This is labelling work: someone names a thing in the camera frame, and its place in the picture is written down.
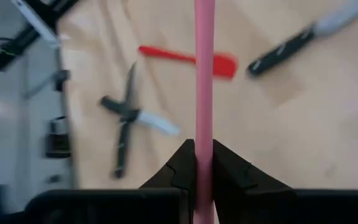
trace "wooden table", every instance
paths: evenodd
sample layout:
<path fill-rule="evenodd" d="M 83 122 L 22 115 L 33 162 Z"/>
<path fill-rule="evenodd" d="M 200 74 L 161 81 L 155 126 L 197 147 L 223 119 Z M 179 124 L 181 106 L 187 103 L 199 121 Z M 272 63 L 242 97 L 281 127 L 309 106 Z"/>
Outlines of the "wooden table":
<path fill-rule="evenodd" d="M 215 49 L 240 61 L 214 81 L 214 138 L 292 187 L 358 189 L 358 21 L 312 43 L 258 80 L 249 62 L 345 0 L 217 0 Z M 82 0 L 60 21 L 73 157 L 81 189 L 136 188 L 195 136 L 195 68 L 143 58 L 139 44 L 195 51 L 193 0 Z M 179 125 L 179 137 L 134 125 L 125 178 L 112 180 L 118 117 L 137 61 L 139 105 Z"/>

